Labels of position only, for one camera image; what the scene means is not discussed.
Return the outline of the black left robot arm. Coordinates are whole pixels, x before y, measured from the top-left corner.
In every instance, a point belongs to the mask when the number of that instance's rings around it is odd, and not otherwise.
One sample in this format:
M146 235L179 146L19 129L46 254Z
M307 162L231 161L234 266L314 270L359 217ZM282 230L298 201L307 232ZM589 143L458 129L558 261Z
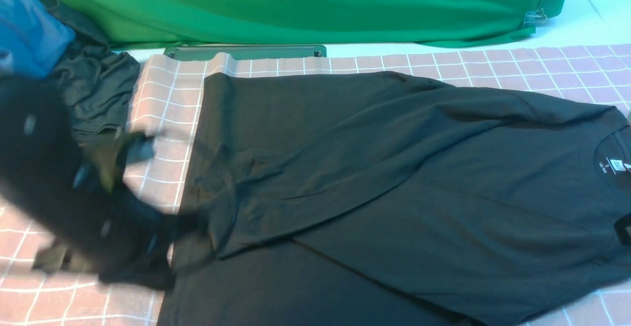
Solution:
M36 252L32 270L151 290L175 286L169 248L205 225L196 212L167 214L141 200L121 174L124 145L84 151L54 90L2 75L1 195L54 236Z

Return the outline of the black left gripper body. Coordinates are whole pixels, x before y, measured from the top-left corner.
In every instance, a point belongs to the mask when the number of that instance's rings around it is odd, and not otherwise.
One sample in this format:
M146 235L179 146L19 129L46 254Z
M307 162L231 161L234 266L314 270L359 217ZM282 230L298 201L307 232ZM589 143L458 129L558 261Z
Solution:
M133 284L171 290L176 275L167 259L173 243L205 235L208 220L199 211L168 214L140 200L128 187L112 193L113 207L87 252L69 249L69 270L96 274L103 284Z

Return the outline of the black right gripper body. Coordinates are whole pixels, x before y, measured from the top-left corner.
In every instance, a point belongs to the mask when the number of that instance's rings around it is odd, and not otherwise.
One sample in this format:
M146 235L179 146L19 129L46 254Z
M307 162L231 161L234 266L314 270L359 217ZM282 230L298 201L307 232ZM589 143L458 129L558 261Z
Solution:
M618 219L614 223L614 230L620 244L629 247L631 245L631 216L626 215Z

